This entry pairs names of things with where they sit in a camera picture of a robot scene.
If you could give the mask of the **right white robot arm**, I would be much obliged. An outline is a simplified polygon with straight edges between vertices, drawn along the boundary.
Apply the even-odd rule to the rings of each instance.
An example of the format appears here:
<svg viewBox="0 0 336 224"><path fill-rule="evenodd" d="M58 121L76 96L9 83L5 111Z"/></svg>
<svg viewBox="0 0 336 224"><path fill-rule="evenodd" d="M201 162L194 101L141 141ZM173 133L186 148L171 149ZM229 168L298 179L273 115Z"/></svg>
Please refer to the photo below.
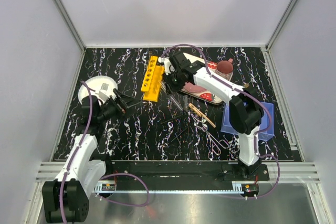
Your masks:
<svg viewBox="0 0 336 224"><path fill-rule="evenodd" d="M261 164L258 140L264 116L256 89L226 80L211 71L205 60L191 60L183 52L160 57L158 62L164 67L163 80L167 92L178 92L186 83L191 83L205 88L228 106L229 121L239 139L239 176L244 180L256 176Z"/></svg>

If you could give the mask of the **pink patterned mug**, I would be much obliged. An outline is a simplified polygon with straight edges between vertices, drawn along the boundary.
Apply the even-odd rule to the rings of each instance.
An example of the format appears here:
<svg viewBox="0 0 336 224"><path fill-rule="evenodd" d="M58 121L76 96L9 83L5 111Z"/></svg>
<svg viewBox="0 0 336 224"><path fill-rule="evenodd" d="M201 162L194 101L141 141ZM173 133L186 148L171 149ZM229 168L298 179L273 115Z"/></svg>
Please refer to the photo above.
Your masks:
<svg viewBox="0 0 336 224"><path fill-rule="evenodd" d="M233 61L233 59L220 61L216 66L215 73L224 79L231 81L234 71Z"/></svg>

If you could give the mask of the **wooden test tube clamp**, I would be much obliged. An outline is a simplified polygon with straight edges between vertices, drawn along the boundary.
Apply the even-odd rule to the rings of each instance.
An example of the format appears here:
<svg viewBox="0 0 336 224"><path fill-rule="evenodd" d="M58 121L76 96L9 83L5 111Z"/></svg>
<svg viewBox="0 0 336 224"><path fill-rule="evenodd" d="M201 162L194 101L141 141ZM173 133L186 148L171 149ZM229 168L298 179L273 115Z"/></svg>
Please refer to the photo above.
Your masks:
<svg viewBox="0 0 336 224"><path fill-rule="evenodd" d="M206 122L208 122L213 128L216 127L215 123L213 123L204 113L202 113L195 105L192 103L188 104L188 107L193 110L198 116L201 118L205 119Z"/></svg>

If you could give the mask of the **glass test tube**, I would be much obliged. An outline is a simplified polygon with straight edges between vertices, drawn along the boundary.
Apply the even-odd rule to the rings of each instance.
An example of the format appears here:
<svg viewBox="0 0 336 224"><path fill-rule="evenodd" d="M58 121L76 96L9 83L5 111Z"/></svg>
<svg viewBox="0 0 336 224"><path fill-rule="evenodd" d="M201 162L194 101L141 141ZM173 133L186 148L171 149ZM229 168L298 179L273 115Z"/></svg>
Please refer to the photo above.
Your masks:
<svg viewBox="0 0 336 224"><path fill-rule="evenodd" d="M184 95L183 96L183 108L184 108L184 111L186 111L186 112L188 111L188 108L189 108L189 106L188 106L189 102L190 102L189 96Z"/></svg>
<svg viewBox="0 0 336 224"><path fill-rule="evenodd" d="M170 96L170 99L171 99L171 101L176 105L176 107L177 107L180 111L183 111L182 106L180 105L180 103L179 103L173 96Z"/></svg>
<svg viewBox="0 0 336 224"><path fill-rule="evenodd" d="M169 93L169 89L167 88L167 85L164 81L161 82L161 89L165 94Z"/></svg>
<svg viewBox="0 0 336 224"><path fill-rule="evenodd" d="M153 52L152 51L149 51L149 63L151 62L151 58L153 56Z"/></svg>

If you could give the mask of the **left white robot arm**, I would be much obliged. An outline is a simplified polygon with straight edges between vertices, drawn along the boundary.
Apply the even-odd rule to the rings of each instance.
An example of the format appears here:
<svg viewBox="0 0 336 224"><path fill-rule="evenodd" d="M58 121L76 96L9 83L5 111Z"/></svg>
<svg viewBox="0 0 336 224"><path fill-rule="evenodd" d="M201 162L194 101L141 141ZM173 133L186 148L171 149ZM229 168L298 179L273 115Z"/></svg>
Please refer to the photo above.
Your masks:
<svg viewBox="0 0 336 224"><path fill-rule="evenodd" d="M116 88L104 92L81 86L81 124L65 165L42 188L47 223L84 222L89 211L89 197L99 179L113 175L112 165L95 154L103 125L107 120L124 117L140 101Z"/></svg>

